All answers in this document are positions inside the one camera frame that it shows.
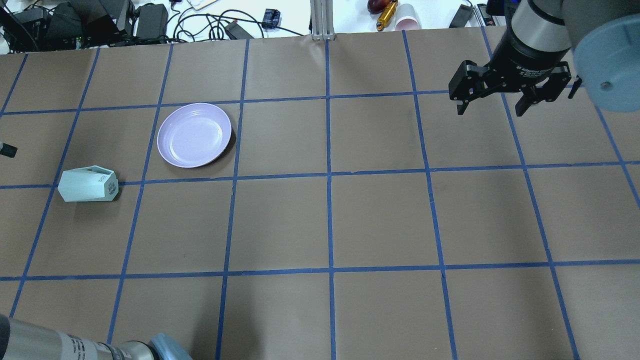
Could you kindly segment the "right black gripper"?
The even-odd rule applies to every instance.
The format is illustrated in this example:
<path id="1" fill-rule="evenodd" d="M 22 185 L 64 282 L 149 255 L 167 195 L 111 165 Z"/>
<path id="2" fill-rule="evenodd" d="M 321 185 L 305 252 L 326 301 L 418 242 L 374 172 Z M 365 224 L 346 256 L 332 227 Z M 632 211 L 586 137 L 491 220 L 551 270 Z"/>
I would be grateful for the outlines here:
<path id="1" fill-rule="evenodd" d="M 471 102 L 497 92 L 521 92 L 515 114 L 521 117 L 541 101 L 558 99 L 572 79 L 563 60 L 568 48 L 542 51 L 518 39 L 503 35 L 490 60 L 483 65 L 471 60 L 460 63 L 448 84 L 450 100 L 462 116 Z"/>

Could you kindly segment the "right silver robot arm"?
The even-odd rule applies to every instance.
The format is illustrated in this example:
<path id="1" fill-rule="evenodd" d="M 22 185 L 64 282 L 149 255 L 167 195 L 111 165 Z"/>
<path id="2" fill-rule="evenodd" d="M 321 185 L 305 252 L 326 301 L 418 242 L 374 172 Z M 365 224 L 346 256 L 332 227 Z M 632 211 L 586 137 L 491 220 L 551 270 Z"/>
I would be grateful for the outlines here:
<path id="1" fill-rule="evenodd" d="M 637 0 L 522 0 L 489 62 L 464 60 L 448 84 L 458 115 L 478 98 L 521 93 L 517 116 L 558 99 L 572 79 L 592 104 L 610 112 L 639 110 L 640 14 Z"/>

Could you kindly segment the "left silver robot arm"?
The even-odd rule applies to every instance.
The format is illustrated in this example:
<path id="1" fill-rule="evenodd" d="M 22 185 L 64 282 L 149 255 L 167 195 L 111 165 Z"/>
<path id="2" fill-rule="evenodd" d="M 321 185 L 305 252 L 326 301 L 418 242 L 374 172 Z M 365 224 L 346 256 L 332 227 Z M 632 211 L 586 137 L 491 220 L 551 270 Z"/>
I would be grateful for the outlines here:
<path id="1" fill-rule="evenodd" d="M 115 172 L 98 165 L 62 173 L 59 191 L 66 202 L 112 201 L 119 193 Z M 3 360 L 190 360 L 190 354 L 166 333 L 149 342 L 114 346 L 0 316 Z"/>

